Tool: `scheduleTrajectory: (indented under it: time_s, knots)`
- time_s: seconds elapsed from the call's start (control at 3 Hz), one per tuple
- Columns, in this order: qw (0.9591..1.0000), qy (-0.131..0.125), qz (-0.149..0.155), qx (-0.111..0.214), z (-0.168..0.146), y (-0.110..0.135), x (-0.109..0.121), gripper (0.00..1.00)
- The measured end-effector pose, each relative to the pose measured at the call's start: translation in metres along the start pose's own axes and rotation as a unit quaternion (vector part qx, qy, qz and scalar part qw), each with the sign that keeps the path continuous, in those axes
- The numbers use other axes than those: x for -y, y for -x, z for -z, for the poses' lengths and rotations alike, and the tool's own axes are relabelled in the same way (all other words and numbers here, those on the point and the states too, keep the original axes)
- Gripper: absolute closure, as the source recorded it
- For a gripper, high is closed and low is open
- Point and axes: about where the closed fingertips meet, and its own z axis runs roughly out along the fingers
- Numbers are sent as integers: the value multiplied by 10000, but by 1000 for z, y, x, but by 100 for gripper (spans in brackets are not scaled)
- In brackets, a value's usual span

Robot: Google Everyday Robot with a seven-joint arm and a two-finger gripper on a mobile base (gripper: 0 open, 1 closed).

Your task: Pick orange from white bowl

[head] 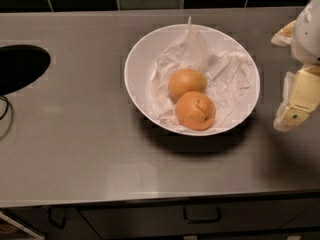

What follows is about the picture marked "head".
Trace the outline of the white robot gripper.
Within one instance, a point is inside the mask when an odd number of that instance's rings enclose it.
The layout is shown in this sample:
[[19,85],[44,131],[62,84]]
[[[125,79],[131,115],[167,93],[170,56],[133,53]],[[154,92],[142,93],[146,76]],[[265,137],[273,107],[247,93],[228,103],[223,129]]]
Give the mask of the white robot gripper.
[[284,79],[282,103],[273,127],[288,132],[301,126],[320,105],[320,0],[311,0],[292,21],[271,38],[277,46],[290,46],[292,56],[305,65]]

